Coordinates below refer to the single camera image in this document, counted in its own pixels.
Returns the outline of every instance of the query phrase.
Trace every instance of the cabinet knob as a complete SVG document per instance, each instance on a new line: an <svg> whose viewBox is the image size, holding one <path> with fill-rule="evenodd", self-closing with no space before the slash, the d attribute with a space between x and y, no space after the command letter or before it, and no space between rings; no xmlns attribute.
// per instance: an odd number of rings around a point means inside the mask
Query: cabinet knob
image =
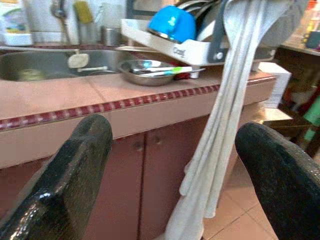
<svg viewBox="0 0 320 240"><path fill-rule="evenodd" d="M161 145L162 144L162 139L159 136L155 136L154 137L154 143Z"/></svg>
<svg viewBox="0 0 320 240"><path fill-rule="evenodd" d="M137 152L142 152L144 150L144 145L140 141L135 142L133 147Z"/></svg>

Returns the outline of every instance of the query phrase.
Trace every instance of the metal cup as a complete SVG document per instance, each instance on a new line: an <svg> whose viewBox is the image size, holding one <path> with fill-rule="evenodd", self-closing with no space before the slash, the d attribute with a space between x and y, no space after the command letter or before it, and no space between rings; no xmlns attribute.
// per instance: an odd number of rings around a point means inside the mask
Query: metal cup
<svg viewBox="0 0 320 240"><path fill-rule="evenodd" d="M121 44L121 29L101 27L101 43L106 46L119 46Z"/></svg>

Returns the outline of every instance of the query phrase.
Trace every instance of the stainless steel bowl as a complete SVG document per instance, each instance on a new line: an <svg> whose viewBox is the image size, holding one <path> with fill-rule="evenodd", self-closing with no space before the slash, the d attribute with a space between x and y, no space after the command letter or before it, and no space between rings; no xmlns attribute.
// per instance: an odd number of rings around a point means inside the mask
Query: stainless steel bowl
<svg viewBox="0 0 320 240"><path fill-rule="evenodd" d="M161 86L170 83L174 75L166 76L141 76L136 71L141 70L142 72L146 68L157 68L157 67L174 67L173 65L156 60L126 60L119 64L119 70L123 73L123 78L133 84L142 86Z"/></svg>

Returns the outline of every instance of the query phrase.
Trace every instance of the blue pot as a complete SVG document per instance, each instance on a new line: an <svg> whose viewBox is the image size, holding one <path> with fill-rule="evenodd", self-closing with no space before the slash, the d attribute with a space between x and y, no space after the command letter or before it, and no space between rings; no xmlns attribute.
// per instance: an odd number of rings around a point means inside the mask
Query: blue pot
<svg viewBox="0 0 320 240"><path fill-rule="evenodd" d="M148 31L183 43L187 39L196 39L196 20L193 15L176 6L166 6L153 16Z"/></svg>

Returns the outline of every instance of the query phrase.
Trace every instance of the red tile border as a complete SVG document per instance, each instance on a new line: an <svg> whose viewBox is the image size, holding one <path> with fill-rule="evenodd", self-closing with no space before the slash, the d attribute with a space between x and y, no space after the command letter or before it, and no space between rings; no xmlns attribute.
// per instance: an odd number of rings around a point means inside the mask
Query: red tile border
<svg viewBox="0 0 320 240"><path fill-rule="evenodd" d="M255 80L248 81L248 85L260 84L268 82L275 77L262 77ZM9 119L0 120L0 131L9 129L25 128L35 124L43 124L49 122L56 122L67 120L71 118L78 118L94 113L104 113L110 111L117 111L120 109L134 108L153 104L157 102L171 101L179 98L187 98L197 95L209 94L218 91L220 85L202 86L196 88L182 89L172 92L164 92L159 94L145 95L141 97L127 98L119 101L105 102L101 104L93 104L88 106L80 106L76 108L69 108L65 110L58 110L53 112L44 112L40 114L27 115L21 117L13 117Z"/></svg>

